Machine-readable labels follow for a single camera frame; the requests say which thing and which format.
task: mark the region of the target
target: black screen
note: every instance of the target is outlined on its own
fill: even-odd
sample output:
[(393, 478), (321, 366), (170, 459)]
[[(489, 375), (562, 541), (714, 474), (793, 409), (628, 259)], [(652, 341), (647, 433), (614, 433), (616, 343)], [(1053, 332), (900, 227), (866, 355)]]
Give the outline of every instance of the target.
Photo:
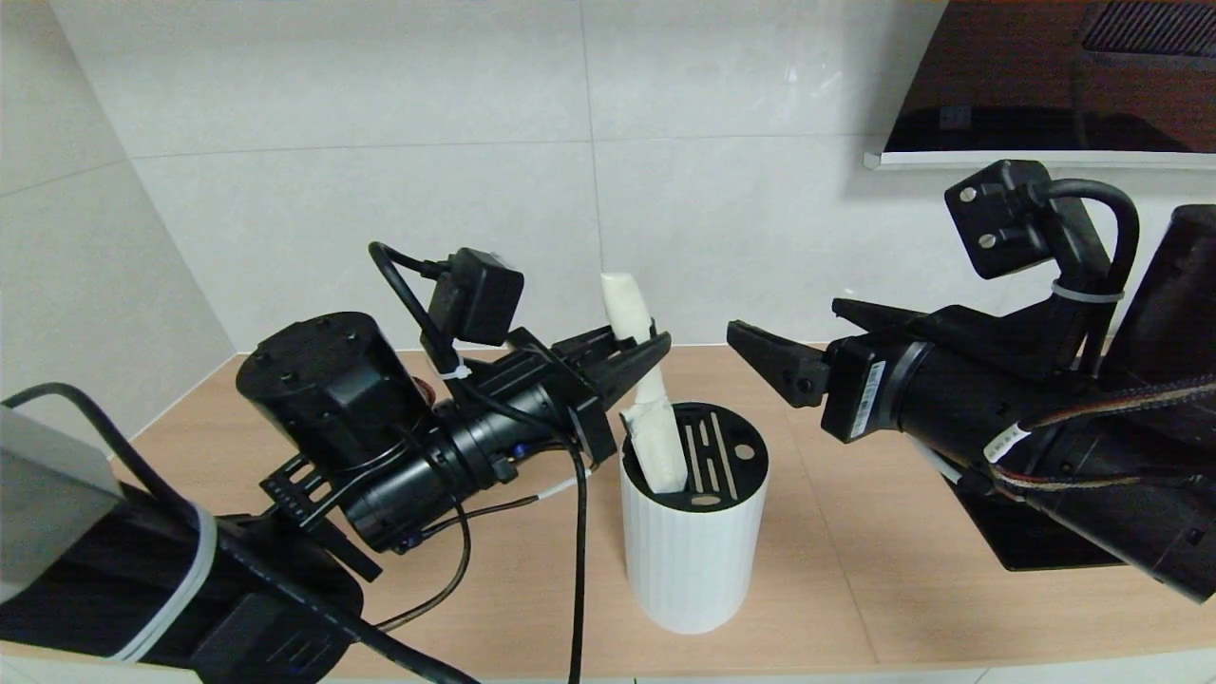
[(886, 152), (1216, 153), (1216, 0), (953, 0)]

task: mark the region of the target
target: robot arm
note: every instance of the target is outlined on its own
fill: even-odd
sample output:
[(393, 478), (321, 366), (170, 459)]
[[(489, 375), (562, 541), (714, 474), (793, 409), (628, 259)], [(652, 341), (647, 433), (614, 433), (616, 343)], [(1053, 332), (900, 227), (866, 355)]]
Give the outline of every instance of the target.
[[(381, 567), (326, 516), (338, 509), (372, 550), (399, 554), (458, 522), (466, 560), (454, 589), (467, 566), (467, 518), (485, 512), (466, 514), (461, 503), (511, 482), (531, 454), (565, 448), (576, 464), (580, 494), (572, 643), (572, 678), (578, 679), (586, 526), (579, 452), (590, 456), (590, 470), (615, 453), (607, 411), (659, 363), (671, 338), (655, 335), (626, 348), (604, 326), (547, 347), (523, 327), (510, 330), (523, 275), (495, 257), (460, 250), (444, 262), (418, 262), (379, 243), (371, 252), (423, 330), (423, 347), (452, 399), (432, 407), (433, 397), (424, 397), (366, 314), (333, 313), (275, 333), (237, 375), (241, 394), (299, 450), (261, 482), (274, 501), (261, 515), (214, 522), (204, 511), (196, 515), (74, 387), (50, 383), (5, 399), (0, 419), (9, 427), (10, 417), (19, 420), (10, 409), (52, 394), (67, 398), (147, 492), (123, 486), (116, 503), (117, 489), (105, 495), (86, 489), (96, 501), (74, 528), (83, 536), (49, 568), (39, 564), (35, 581), (15, 595), (6, 590), (0, 639), (188, 668), (207, 684), (317, 682), (351, 643), (361, 641), (426, 679), (471, 683), (387, 634), (446, 594), (382, 624), (359, 618), (362, 590), (345, 568), (372, 581)], [(396, 265), (438, 281), (429, 312)], [(455, 340), (505, 343), (508, 352), (494, 363), (461, 359)], [(69, 453), (43, 437), (17, 443), (17, 436), (13, 430), (2, 436), (6, 472), (16, 472), (10, 467), (23, 465), (30, 453)], [(105, 459), (101, 467), (113, 482)], [(43, 480), (58, 483), (64, 476)], [(2, 481), (6, 540), (46, 523), (28, 515), (28, 506), (7, 505), (29, 500), (11, 494), (30, 482)], [(328, 490), (321, 494), (323, 486)], [(36, 499), (39, 493), (46, 489), (30, 494)], [(71, 505), (64, 497), (61, 508)], [(435, 522), (452, 510), (455, 518)], [(208, 555), (204, 529), (215, 532), (214, 553), (209, 565), (199, 566)], [(11, 559), (4, 560), (7, 568)], [(164, 615), (199, 574), (197, 567), (206, 581), (185, 596), (180, 612)]]
[[(1079, 197), (1114, 209), (1113, 262)], [(1206, 600), (1216, 592), (1216, 411), (1211, 399), (1195, 402), (1216, 389), (1205, 375), (1216, 366), (1216, 207), (1175, 213), (1098, 374), (1136, 252), (1131, 201), (1103, 184), (1052, 181), (1035, 162), (1004, 161), (947, 190), (946, 203), (978, 274), (1054, 259), (1052, 296), (1002, 318), (835, 299), (833, 312), (865, 333), (820, 352), (733, 321), (730, 346), (792, 407), (826, 396), (822, 427), (841, 442), (905, 432), (970, 492), (1025, 503)], [(1175, 353), (1138, 353), (1165, 344)], [(1119, 402), (1118, 413), (1104, 408)], [(1141, 408), (1153, 410), (1122, 413)], [(1068, 417), (1037, 425), (1055, 414)]]

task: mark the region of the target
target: wooden countertop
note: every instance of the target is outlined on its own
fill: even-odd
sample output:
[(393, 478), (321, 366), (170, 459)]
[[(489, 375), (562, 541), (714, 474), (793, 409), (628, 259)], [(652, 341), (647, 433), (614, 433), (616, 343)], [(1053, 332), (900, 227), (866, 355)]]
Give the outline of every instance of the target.
[[(417, 353), (409, 369), (433, 375)], [(215, 514), (255, 512), (258, 482), (291, 445), (233, 387), (241, 357), (136, 444), (161, 473)], [(721, 404), (764, 436), (773, 477), (739, 613), (705, 635), (654, 626), (625, 577), (615, 464), (590, 482), (586, 677), (770, 674), (1073, 661), (1216, 645), (1216, 607), (1197, 606), (1127, 567), (1004, 571), (933, 469), (897, 433), (845, 447), (793, 410), (725, 347), (664, 361), (674, 402)], [(567, 478), (565, 454), (479, 494), (488, 505)], [(564, 678), (574, 585), (574, 490), (472, 522), (463, 585), (398, 630), (405, 643), (479, 678)], [(443, 587), (460, 557), (450, 532), (405, 556), (378, 556), (366, 587), (377, 621)], [(400, 677), (362, 646), (339, 677)]]

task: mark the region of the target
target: white cable tie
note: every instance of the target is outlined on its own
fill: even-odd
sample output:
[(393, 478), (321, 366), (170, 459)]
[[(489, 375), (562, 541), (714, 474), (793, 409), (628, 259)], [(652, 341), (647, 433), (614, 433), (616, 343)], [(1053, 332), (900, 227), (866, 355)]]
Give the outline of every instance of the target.
[[(582, 464), (579, 464), (579, 466), (582, 467), (582, 472), (585, 473), (584, 477), (586, 480), (591, 480), (591, 473), (593, 471), (591, 469), (584, 466)], [(545, 499), (552, 497), (553, 494), (557, 494), (558, 492), (564, 492), (564, 490), (569, 489), (578, 481), (579, 481), (579, 478), (578, 478), (578, 476), (575, 476), (575, 477), (570, 477), (568, 480), (564, 480), (562, 482), (558, 482), (557, 484), (550, 487), (548, 489), (545, 489), (544, 492), (536, 494), (536, 500), (537, 501), (544, 501)]]
[(439, 375), (439, 380), (465, 380), (466, 377), (473, 375), (473, 370), (465, 365), (465, 357), (456, 354), (456, 358), (460, 359), (460, 365), (454, 368), (451, 371), (439, 372), (435, 370), (435, 374)]
[(198, 590), (203, 588), (207, 577), (212, 573), (212, 564), (215, 561), (215, 543), (219, 538), (219, 532), (215, 528), (215, 518), (203, 506), (193, 501), (190, 505), (195, 506), (195, 515), (198, 516), (198, 548), (195, 551), (195, 562), (191, 564), (181, 584), (178, 584), (169, 600), (161, 606), (161, 610), (152, 616), (152, 619), (143, 626), (143, 629), (140, 629), (139, 634), (123, 646), (122, 650), (106, 660), (139, 662), (164, 637), (178, 617), (185, 612), (186, 606), (198, 594)]
[(1115, 292), (1114, 295), (1093, 295), (1090, 292), (1077, 292), (1076, 290), (1069, 290), (1060, 285), (1060, 281), (1052, 281), (1052, 292), (1065, 299), (1073, 299), (1074, 302), (1081, 302), (1082, 304), (1114, 304), (1124, 298), (1124, 292)]
[(989, 462), (995, 464), (1008, 454), (1009, 449), (1013, 449), (1014, 444), (1021, 442), (1026, 437), (1030, 437), (1030, 433), (1018, 427), (1018, 424), (1015, 422), (1009, 427), (1006, 427), (1001, 434), (993, 437), (992, 441), (987, 443), (987, 447), (984, 447), (984, 456), (987, 458)]

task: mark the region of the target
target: label sticker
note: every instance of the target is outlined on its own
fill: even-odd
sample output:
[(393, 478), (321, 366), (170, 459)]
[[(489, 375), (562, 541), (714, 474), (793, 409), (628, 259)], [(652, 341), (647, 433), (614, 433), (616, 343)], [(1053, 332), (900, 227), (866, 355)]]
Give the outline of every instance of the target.
[(886, 361), (878, 361), (869, 366), (869, 375), (866, 377), (866, 388), (861, 391), (861, 402), (857, 403), (857, 415), (852, 419), (852, 431), (849, 439), (856, 439), (866, 432), (869, 424), (869, 411), (874, 408), (874, 398), (878, 397), (878, 386), (883, 382), (883, 370)]

